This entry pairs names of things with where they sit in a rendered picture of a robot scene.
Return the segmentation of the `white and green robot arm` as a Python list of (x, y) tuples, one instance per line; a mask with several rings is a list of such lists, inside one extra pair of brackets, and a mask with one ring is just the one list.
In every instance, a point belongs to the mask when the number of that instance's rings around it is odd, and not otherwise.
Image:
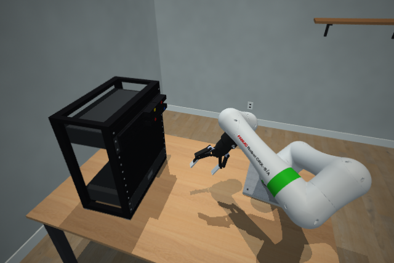
[[(357, 160), (325, 154), (302, 141), (292, 142), (276, 154), (254, 132), (258, 120), (252, 113), (226, 108), (218, 122), (225, 131), (222, 142), (243, 151), (261, 182), (299, 227), (320, 227), (371, 188), (371, 175)], [(320, 173), (306, 182), (298, 175), (303, 169)]]

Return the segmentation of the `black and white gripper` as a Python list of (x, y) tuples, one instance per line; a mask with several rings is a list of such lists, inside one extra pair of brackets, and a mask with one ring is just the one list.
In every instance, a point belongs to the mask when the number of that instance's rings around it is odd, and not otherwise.
[[(229, 155), (230, 150), (231, 149), (228, 148), (222, 142), (222, 139), (220, 139), (216, 143), (215, 147), (211, 147), (211, 145), (208, 145), (206, 148), (196, 152), (194, 160), (190, 163), (190, 167), (192, 168), (202, 158), (206, 158), (208, 156), (214, 156), (216, 158), (219, 158), (218, 165), (211, 171), (211, 174), (214, 175), (219, 169), (225, 168), (227, 160), (230, 157), (230, 155)], [(212, 154), (211, 154), (211, 152), (212, 152)], [(223, 156), (224, 156), (224, 158), (222, 161)]]

